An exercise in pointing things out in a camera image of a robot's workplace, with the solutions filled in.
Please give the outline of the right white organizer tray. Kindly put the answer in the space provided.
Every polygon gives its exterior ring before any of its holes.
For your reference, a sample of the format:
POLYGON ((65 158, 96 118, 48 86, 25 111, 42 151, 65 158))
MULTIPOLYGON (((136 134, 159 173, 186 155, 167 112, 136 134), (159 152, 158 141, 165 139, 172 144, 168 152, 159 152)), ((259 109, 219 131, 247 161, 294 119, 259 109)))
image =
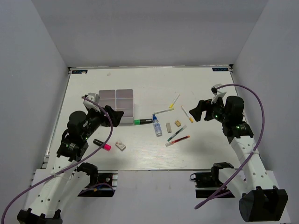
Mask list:
POLYGON ((116 90, 116 110, 123 111, 121 124, 134 123, 134 92, 133 89, 116 90))

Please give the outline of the green highlighter marker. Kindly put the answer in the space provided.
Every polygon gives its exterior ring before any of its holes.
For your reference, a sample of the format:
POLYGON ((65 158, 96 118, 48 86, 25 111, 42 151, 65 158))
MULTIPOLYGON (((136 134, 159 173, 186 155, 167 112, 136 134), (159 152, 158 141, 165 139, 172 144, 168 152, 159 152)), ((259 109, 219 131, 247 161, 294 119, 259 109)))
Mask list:
POLYGON ((153 119, 136 119, 134 125, 145 125, 153 123, 153 119))

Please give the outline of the pink highlighter marker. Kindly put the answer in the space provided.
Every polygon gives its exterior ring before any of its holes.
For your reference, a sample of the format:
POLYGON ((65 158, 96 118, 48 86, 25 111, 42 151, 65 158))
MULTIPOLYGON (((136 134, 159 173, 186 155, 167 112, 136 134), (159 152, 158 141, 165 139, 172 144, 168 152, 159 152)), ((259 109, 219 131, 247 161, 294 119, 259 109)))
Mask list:
POLYGON ((97 146, 103 146, 102 148, 105 149, 106 151, 110 151, 111 150, 111 146, 109 144, 104 144, 104 142, 98 140, 98 139, 94 139, 93 143, 97 146))

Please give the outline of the white boxed eraser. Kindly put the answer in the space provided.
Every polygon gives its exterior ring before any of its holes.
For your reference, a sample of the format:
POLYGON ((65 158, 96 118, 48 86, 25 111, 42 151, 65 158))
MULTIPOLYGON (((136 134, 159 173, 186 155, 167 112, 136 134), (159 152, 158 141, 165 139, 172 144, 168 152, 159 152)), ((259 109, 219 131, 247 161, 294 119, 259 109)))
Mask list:
POLYGON ((117 141, 115 142, 115 145, 116 145, 121 151, 123 151, 124 149, 126 149, 126 145, 124 145, 124 143, 123 143, 122 141, 120 141, 120 140, 117 140, 117 141))

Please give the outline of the left white organizer tray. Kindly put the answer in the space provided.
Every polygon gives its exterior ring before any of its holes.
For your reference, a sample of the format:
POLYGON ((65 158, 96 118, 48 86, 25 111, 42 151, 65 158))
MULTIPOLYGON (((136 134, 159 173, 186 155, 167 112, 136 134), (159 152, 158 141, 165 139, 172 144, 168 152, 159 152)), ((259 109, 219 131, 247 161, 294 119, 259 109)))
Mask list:
POLYGON ((115 113, 116 111, 116 90, 99 90, 99 105, 109 114, 113 127, 115 127, 115 113))

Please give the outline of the left blue corner sticker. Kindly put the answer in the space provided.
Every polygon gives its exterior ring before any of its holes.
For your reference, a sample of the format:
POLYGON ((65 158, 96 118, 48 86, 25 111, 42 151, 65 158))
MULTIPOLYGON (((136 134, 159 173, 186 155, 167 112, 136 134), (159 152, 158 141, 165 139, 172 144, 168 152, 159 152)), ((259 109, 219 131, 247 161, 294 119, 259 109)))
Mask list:
POLYGON ((86 74, 88 70, 72 70, 72 74, 86 74))

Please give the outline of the yellow cap pen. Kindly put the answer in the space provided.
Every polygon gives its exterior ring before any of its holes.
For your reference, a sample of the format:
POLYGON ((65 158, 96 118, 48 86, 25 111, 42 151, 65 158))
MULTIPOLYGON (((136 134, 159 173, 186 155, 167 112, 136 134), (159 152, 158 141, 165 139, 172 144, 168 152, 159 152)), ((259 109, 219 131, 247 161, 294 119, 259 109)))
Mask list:
POLYGON ((170 109, 173 108, 173 106, 174 106, 174 104, 176 103, 176 101, 177 101, 177 99, 179 98, 179 96, 180 96, 180 94, 178 93, 178 94, 176 95, 176 97, 174 98, 174 100, 172 101, 171 105, 169 106, 170 109))
POLYGON ((182 109, 182 111, 184 112, 184 114, 187 116, 187 118, 189 119, 189 121, 190 121, 191 123, 193 123, 194 121, 193 121, 192 117, 189 115, 189 113, 187 112, 187 110, 184 108, 183 105, 181 106, 181 109, 182 109))
POLYGON ((169 112, 169 111, 173 111, 174 108, 168 108, 168 109, 165 109, 165 110, 161 110, 161 111, 157 111, 157 112, 154 112, 153 114, 161 114, 161 113, 164 113, 164 112, 169 112))

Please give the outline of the tan eraser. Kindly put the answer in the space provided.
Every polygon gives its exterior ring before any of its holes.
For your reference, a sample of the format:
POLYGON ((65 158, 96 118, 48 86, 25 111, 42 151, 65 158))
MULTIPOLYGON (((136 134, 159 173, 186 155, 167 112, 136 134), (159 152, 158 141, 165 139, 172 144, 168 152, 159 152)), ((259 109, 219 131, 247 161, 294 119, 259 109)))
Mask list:
POLYGON ((179 127, 179 126, 181 126, 181 123, 180 123, 178 120, 176 120, 176 121, 175 121, 175 125, 176 125, 177 127, 179 127))

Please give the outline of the blue cap spray bottle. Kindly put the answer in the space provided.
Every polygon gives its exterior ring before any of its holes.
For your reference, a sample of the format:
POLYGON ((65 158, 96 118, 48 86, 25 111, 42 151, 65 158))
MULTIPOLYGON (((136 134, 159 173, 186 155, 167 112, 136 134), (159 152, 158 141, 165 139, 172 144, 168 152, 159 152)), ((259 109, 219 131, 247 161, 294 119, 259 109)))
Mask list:
POLYGON ((153 117, 153 127, 154 127, 154 130, 155 130, 155 134, 156 134, 157 137, 160 137, 163 134, 161 126, 159 124, 159 121, 158 121, 156 115, 153 114, 152 117, 153 117))

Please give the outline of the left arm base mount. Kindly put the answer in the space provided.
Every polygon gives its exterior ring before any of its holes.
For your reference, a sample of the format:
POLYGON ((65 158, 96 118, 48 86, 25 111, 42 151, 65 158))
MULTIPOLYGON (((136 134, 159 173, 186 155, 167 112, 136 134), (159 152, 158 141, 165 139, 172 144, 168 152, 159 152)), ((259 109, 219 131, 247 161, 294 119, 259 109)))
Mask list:
POLYGON ((99 171, 97 182, 87 185, 78 197, 113 197, 117 180, 117 171, 99 171))

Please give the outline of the white organizer tray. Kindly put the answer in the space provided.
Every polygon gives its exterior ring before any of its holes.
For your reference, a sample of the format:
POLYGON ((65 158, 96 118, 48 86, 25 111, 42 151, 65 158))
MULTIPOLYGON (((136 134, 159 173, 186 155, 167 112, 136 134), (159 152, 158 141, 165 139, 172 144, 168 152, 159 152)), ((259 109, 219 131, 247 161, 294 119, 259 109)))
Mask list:
POLYGON ((116 90, 99 90, 99 105, 109 114, 113 127, 115 127, 115 113, 116 111, 116 90))
POLYGON ((134 92, 133 89, 116 90, 116 110, 123 111, 121 124, 134 123, 134 92))

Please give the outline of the right blue corner sticker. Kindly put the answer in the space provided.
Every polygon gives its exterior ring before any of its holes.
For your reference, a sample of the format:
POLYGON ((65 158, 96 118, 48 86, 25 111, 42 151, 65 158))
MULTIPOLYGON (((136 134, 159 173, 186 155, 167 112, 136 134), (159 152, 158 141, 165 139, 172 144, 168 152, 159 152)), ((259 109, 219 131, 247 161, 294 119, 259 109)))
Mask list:
POLYGON ((212 70, 213 70, 214 72, 229 71, 228 68, 224 68, 224 67, 212 67, 212 70))

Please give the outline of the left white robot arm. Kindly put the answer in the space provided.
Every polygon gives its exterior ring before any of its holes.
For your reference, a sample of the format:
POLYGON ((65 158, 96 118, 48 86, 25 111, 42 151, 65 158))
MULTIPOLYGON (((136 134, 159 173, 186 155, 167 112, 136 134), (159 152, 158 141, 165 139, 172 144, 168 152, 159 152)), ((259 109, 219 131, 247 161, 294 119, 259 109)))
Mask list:
POLYGON ((102 108, 95 102, 84 100, 87 112, 75 111, 69 116, 60 147, 50 175, 32 185, 42 190, 27 210, 20 210, 17 220, 21 224, 61 224, 61 211, 66 208, 85 186, 98 183, 97 166, 87 163, 84 157, 87 140, 99 126, 117 127, 124 114, 110 106, 102 108))

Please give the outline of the blue corner sticker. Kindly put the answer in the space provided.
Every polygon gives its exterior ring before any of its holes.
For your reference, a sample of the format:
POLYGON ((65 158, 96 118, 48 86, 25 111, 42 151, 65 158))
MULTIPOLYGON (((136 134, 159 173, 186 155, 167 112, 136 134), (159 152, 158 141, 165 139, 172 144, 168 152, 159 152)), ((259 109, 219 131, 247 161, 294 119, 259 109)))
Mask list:
POLYGON ((214 72, 229 71, 228 68, 224 68, 224 67, 212 67, 212 70, 213 70, 214 72))
POLYGON ((72 74, 86 74, 88 70, 72 70, 72 74))

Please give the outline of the grey white eraser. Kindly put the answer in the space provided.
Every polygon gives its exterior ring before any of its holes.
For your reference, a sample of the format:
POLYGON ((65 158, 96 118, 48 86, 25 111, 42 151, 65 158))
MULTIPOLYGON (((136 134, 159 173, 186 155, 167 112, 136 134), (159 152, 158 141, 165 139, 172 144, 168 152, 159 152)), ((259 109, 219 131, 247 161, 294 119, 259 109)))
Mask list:
POLYGON ((166 129, 167 129, 167 133, 171 133, 171 124, 170 123, 166 123, 166 129))

